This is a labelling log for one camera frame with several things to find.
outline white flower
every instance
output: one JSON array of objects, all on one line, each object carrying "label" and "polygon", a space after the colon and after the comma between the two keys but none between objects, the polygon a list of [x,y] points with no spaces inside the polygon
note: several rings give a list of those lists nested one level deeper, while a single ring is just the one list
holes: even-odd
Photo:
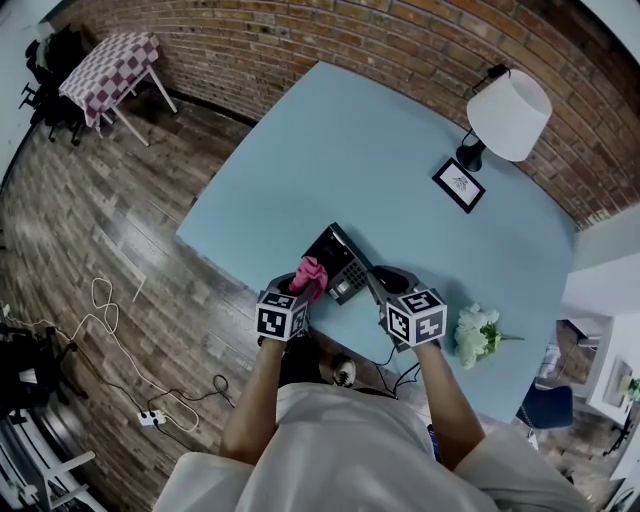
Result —
[{"label": "white flower", "polygon": [[[500,315],[496,310],[482,311],[478,303],[460,311],[454,339],[458,344],[456,355],[464,368],[472,368],[476,364],[477,357],[486,352],[489,341],[480,332],[480,329],[489,323],[496,323],[499,318]],[[500,341],[501,338],[498,334],[496,336],[496,348]]]},{"label": "white flower", "polygon": [[458,345],[456,347],[456,355],[460,359],[460,364],[465,369],[473,368],[476,364],[476,353],[473,350],[469,350],[470,347],[466,345]]}]

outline sleeve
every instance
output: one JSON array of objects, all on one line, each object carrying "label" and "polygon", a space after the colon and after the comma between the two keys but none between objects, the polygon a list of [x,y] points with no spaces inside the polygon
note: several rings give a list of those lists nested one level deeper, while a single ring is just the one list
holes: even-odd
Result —
[{"label": "sleeve", "polygon": [[487,436],[455,474],[490,496],[501,510],[587,512],[587,500],[512,429]]},{"label": "sleeve", "polygon": [[253,466],[206,453],[187,453],[178,460],[153,512],[235,510]]}]

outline electrical outlet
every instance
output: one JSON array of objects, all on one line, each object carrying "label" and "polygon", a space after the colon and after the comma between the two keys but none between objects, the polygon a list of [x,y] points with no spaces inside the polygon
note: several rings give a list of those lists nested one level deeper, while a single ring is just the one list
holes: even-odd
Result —
[{"label": "electrical outlet", "polygon": [[140,420],[140,425],[143,427],[153,427],[155,420],[158,420],[158,425],[162,425],[167,422],[167,418],[164,413],[157,410],[138,413],[138,420]]}]

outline picture frame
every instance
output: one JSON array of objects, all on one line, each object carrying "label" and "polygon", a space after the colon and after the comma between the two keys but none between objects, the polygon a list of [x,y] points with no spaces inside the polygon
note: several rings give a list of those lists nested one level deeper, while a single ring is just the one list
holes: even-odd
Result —
[{"label": "picture frame", "polygon": [[466,213],[471,213],[485,193],[484,187],[454,158],[449,158],[432,179]]}]

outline wooden floor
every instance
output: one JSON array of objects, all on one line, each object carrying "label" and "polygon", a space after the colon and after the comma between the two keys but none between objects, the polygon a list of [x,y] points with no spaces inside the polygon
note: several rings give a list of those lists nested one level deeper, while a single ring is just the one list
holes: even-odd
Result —
[{"label": "wooden floor", "polygon": [[[77,148],[68,132],[61,131],[52,144],[45,128],[36,130],[0,197],[8,247],[0,258],[0,298],[10,304],[12,315],[47,318],[70,333],[87,313],[96,313],[93,278],[106,278],[120,306],[118,338],[145,376],[167,389],[199,396],[213,389],[212,377],[220,373],[235,399],[257,352],[255,295],[181,246],[174,234],[250,128],[177,103],[175,116],[150,92],[125,105],[136,115],[132,120],[149,148],[121,123],[105,129],[104,140],[84,133]],[[97,286],[101,304],[107,289]],[[76,341],[103,377],[124,387],[143,408],[158,394],[95,320]],[[323,346],[328,354],[340,350],[330,341]],[[379,387],[373,366],[357,362],[360,380]],[[79,355],[66,370],[90,399],[72,398],[69,408],[54,402],[52,424],[62,441],[71,453],[96,452],[83,476],[108,508],[150,510],[186,449],[142,428],[136,406],[104,385]],[[407,385],[400,396],[418,412],[427,410],[419,388]],[[193,415],[175,401],[163,398],[154,404],[180,424],[193,425]],[[213,396],[195,408],[201,420],[194,432],[171,424],[164,428],[193,450],[215,453],[230,407]],[[490,422],[485,425],[492,428]],[[561,469],[576,471],[579,488],[596,494],[594,503],[606,502],[612,459],[602,462],[597,454],[610,444],[609,424],[579,418],[577,425],[560,436],[545,434],[543,452]],[[568,455],[566,447],[572,448]]]}]

